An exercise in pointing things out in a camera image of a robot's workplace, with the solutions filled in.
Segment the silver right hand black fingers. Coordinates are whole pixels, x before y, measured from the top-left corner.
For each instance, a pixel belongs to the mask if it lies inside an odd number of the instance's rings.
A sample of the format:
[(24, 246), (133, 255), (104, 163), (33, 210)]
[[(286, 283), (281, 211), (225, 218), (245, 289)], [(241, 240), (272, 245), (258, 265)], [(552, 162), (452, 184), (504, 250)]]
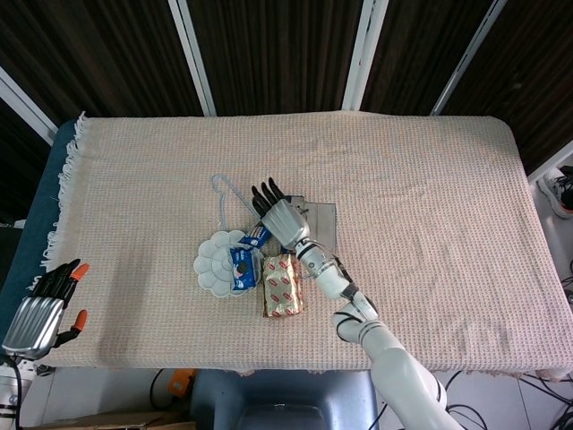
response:
[(252, 206), (259, 214), (263, 226), (283, 248), (294, 251), (299, 242), (310, 236), (307, 221), (272, 177), (259, 186), (253, 185), (251, 192)]

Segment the silver left hand orange fingertips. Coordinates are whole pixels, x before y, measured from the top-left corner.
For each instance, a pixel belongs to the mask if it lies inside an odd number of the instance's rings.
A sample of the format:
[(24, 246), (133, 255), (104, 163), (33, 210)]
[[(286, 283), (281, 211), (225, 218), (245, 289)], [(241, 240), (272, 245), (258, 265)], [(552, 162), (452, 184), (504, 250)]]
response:
[(52, 349), (75, 340), (84, 330), (88, 311), (81, 309), (67, 331), (60, 330), (78, 283), (90, 266), (79, 259), (41, 276), (17, 308), (5, 334), (2, 351), (12, 360), (37, 361)]

